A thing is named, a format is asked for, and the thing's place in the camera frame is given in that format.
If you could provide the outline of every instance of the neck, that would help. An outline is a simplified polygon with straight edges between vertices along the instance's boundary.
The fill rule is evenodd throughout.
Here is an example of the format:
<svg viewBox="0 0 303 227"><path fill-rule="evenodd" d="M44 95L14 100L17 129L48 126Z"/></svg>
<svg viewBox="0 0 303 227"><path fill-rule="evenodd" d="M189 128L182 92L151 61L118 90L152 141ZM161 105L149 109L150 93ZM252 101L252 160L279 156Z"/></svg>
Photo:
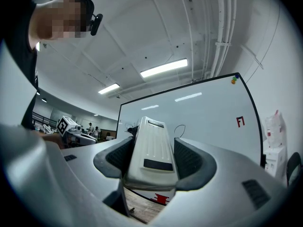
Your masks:
<svg viewBox="0 0 303 227"><path fill-rule="evenodd" d="M47 4L37 4L33 15L29 21L28 41L31 49L34 49L37 43L43 39L49 39L49 29L47 26Z"/></svg>

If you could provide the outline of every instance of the red marking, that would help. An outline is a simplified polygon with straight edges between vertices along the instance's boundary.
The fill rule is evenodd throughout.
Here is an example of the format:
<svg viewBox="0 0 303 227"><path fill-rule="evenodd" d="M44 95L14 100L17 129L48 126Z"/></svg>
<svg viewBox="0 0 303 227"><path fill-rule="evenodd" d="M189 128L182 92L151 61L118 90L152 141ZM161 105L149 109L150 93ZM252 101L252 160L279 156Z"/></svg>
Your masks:
<svg viewBox="0 0 303 227"><path fill-rule="evenodd" d="M162 204L166 204L166 202L169 202L167 201L166 199L168 199L169 197L165 197L165 196L162 196L160 194L156 194L155 195L157 196L156 197L156 201L159 202L159 203L162 203Z"/></svg>
<svg viewBox="0 0 303 227"><path fill-rule="evenodd" d="M243 125L245 125L243 116L238 117L237 118L238 128L240 128L240 119L242 119Z"/></svg>

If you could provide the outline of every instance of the person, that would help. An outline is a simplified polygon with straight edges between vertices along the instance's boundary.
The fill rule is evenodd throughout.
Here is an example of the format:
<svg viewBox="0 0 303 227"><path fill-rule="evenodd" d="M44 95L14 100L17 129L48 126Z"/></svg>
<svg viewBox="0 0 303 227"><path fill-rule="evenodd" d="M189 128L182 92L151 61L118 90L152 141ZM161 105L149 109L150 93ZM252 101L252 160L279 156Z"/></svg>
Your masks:
<svg viewBox="0 0 303 227"><path fill-rule="evenodd" d="M98 126L96 126L96 129L95 129L95 131L93 133L94 138L98 139L99 132L100 132L100 130L99 130Z"/></svg>
<svg viewBox="0 0 303 227"><path fill-rule="evenodd" d="M94 3L91 0L51 0L43 4L29 0L22 4L6 30L4 41L20 70L36 89L36 44L42 40L81 37L90 26L93 11ZM32 99L21 123L30 130L35 130L32 124L35 101L36 97ZM42 137L64 148L59 134Z"/></svg>
<svg viewBox="0 0 303 227"><path fill-rule="evenodd" d="M92 129L93 129L93 126L92 126L91 123L89 123L89 130L88 130L88 132L87 132L88 135L91 135Z"/></svg>

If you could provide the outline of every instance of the ceiling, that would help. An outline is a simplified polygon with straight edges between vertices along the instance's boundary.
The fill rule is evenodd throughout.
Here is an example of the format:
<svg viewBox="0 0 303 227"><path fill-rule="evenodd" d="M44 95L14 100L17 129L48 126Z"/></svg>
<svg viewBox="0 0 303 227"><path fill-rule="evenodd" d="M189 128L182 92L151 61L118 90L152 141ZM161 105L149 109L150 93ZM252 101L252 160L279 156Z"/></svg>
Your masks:
<svg viewBox="0 0 303 227"><path fill-rule="evenodd" d="M94 14L104 16L96 36L43 41L37 71L46 92L117 119L122 103L209 75L218 37L218 0L92 1ZM183 58L187 67L140 75ZM114 83L120 85L115 92L98 93Z"/></svg>

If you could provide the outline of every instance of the black t-shirt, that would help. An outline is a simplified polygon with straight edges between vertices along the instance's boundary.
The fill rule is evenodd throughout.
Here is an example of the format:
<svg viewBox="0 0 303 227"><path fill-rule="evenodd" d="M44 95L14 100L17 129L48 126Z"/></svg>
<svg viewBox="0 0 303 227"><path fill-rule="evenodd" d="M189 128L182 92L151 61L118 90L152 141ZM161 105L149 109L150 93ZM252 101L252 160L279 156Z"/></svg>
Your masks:
<svg viewBox="0 0 303 227"><path fill-rule="evenodd" d="M35 48L32 50L28 41L29 21L35 8L36 4L30 2L22 11L22 14L14 15L13 24L9 23L9 29L6 32L4 39L16 64L19 66L30 83L35 88L38 88L38 78L35 75L37 50ZM32 124L32 111L35 105L35 100L36 97L33 98L28 106L21 123L25 128L32 130L35 129Z"/></svg>

